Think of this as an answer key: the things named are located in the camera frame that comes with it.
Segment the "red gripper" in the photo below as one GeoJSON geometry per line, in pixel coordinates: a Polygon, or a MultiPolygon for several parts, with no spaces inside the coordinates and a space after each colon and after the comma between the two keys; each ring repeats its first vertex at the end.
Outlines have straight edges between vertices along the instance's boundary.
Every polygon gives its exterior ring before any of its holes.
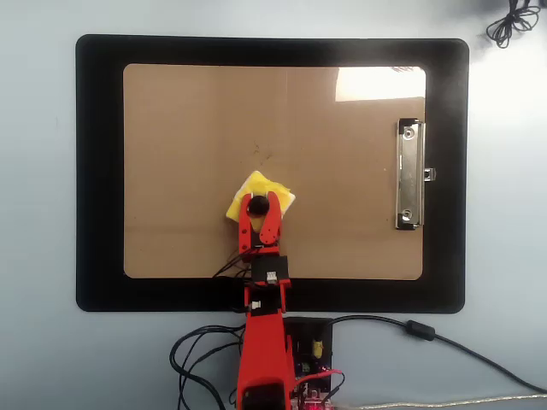
{"type": "Polygon", "coordinates": [[[279,255],[282,213],[279,198],[273,191],[268,192],[269,209],[264,217],[260,232],[252,228],[249,205],[252,194],[245,194],[241,201],[238,217],[238,251],[243,260],[259,255],[279,255]]]}

